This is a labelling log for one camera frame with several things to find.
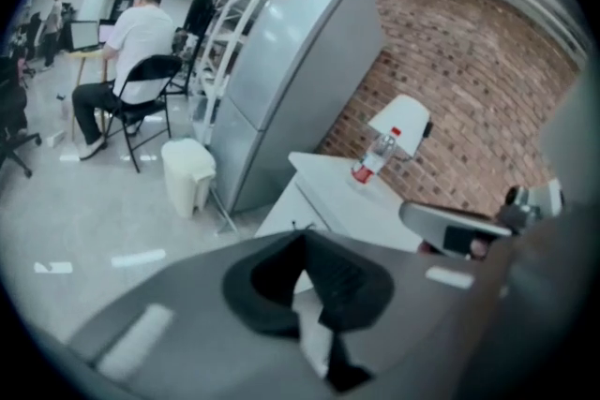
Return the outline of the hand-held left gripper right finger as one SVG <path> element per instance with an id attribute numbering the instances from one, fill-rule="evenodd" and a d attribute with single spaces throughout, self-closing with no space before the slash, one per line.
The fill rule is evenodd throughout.
<path id="1" fill-rule="evenodd" d="M 324 379 L 349 391 L 371 374 L 349 359 L 343 335 L 371 327 L 393 296 L 393 279 L 379 264 L 319 234 L 304 235 L 304 270 L 322 304 L 317 324 L 328 333 Z"/>

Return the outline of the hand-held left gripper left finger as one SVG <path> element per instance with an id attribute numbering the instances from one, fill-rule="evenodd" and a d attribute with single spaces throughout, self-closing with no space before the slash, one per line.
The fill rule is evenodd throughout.
<path id="1" fill-rule="evenodd" d="M 290 232 L 238 260 L 226 272 L 222 293 L 227 305 L 251 331 L 298 337 L 293 311 L 295 285 L 305 270 L 305 235 Z"/>

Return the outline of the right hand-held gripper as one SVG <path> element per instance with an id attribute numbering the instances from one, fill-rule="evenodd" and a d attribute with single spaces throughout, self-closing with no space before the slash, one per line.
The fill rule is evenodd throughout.
<path id="1" fill-rule="evenodd" d="M 400 206 L 400 220 L 435 251 L 448 257 L 466 257 L 473 254 L 474 243 L 491 246 L 495 241 L 518 236 L 562 209 L 563 191 L 559 180 L 552 179 L 544 185 L 509 188 L 493 216 L 405 201 Z"/>

